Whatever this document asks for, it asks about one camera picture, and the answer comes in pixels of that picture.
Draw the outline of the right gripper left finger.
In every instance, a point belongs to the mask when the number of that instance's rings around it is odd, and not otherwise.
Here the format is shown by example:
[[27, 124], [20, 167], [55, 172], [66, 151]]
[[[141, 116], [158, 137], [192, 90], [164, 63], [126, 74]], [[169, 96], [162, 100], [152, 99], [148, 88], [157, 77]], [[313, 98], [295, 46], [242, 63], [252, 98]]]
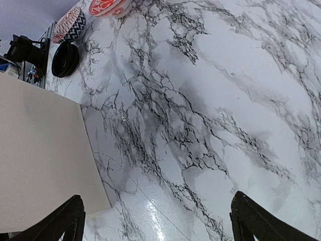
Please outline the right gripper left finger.
[[84, 203], [74, 195], [35, 225], [9, 240], [82, 240], [85, 224]]

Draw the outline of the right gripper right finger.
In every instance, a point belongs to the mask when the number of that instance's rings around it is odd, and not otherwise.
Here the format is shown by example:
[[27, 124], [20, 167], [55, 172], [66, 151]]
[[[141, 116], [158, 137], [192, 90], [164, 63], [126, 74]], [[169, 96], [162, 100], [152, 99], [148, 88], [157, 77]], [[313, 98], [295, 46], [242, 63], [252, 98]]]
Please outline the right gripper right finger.
[[236, 192], [231, 202], [230, 219], [236, 241], [315, 240], [273, 216], [241, 191]]

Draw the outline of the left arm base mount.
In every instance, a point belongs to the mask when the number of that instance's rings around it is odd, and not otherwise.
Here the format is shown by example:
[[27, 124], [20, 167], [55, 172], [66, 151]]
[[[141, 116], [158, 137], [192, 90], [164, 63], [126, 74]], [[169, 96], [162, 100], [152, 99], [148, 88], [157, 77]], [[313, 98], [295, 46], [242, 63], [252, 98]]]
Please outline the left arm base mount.
[[4, 58], [15, 64], [25, 64], [26, 62], [32, 64], [35, 69], [31, 75], [34, 83], [38, 83], [47, 73], [50, 42], [49, 38], [33, 41], [26, 36], [13, 35], [10, 48], [4, 54]]

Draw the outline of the cream paper bag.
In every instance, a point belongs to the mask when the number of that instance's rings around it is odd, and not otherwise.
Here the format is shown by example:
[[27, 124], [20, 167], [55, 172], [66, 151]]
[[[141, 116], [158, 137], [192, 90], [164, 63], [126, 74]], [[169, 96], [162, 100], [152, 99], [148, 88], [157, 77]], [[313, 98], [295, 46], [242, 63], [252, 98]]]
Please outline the cream paper bag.
[[23, 231], [73, 195], [111, 208], [80, 105], [1, 74], [1, 232]]

